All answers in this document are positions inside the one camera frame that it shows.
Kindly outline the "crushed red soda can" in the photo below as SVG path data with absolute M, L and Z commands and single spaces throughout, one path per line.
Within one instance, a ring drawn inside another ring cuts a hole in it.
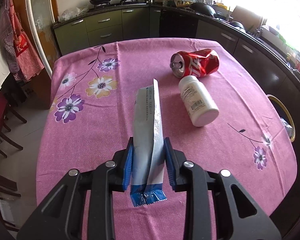
M 215 73 L 219 68 L 219 55 L 213 49 L 193 52 L 179 51 L 171 56 L 170 68 L 173 74 L 182 79 L 185 76 L 204 77 Z

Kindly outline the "white pill bottle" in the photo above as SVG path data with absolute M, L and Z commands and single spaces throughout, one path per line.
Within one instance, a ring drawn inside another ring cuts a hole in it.
M 181 99 L 195 127 L 203 127 L 213 122 L 219 109 L 207 88 L 197 77 L 189 75 L 179 82 Z

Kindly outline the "white blue snack packet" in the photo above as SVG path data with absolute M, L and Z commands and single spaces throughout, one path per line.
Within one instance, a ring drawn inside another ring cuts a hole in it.
M 163 192 L 164 142 L 158 81 L 135 97 L 130 197 L 135 207 L 166 200 Z

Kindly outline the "dark red wooden chair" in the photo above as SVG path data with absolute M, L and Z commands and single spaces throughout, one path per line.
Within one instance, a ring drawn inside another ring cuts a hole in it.
M 8 100 L 4 96 L 2 92 L 0 92 L 0 138 L 8 142 L 10 145 L 14 146 L 16 149 L 22 151 L 23 146 L 19 145 L 12 139 L 10 139 L 7 135 L 5 135 L 2 131 L 3 128 L 5 128 L 8 132 L 11 131 L 11 129 L 7 126 L 5 123 L 5 120 L 7 120 L 7 113 L 11 112 L 14 116 L 16 116 L 21 122 L 24 124 L 27 123 L 27 120 L 23 118 L 16 110 L 13 109 L 13 107 L 9 104 Z M 7 158 L 7 154 L 4 153 L 0 149 L 0 155 L 2 155 L 4 158 Z

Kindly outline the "red checkered apron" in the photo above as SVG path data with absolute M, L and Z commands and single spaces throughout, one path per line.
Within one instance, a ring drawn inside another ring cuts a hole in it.
M 0 45 L 16 81 L 28 82 L 44 69 L 19 21 L 13 0 L 2 0 L 0 3 Z

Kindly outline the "yellow rimmed trash bin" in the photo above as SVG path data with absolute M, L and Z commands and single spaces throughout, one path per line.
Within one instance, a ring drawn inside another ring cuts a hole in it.
M 288 109 L 281 102 L 281 100 L 279 100 L 274 95 L 267 94 L 267 98 L 270 100 L 276 112 L 278 113 L 281 122 L 283 123 L 285 130 L 289 136 L 290 141 L 294 142 L 296 138 L 296 127 Z

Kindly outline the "pink floral tablecloth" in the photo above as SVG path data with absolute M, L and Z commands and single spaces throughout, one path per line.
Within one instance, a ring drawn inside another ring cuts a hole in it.
M 195 127 L 171 56 L 213 49 L 219 68 L 197 77 L 218 106 Z M 122 187 L 135 97 L 158 81 L 163 142 L 174 150 L 176 186 L 135 207 Z M 280 239 L 269 215 L 296 179 L 292 144 L 256 81 L 221 46 L 145 38 L 87 48 L 55 62 L 52 106 L 37 166 L 38 207 L 28 239 Z

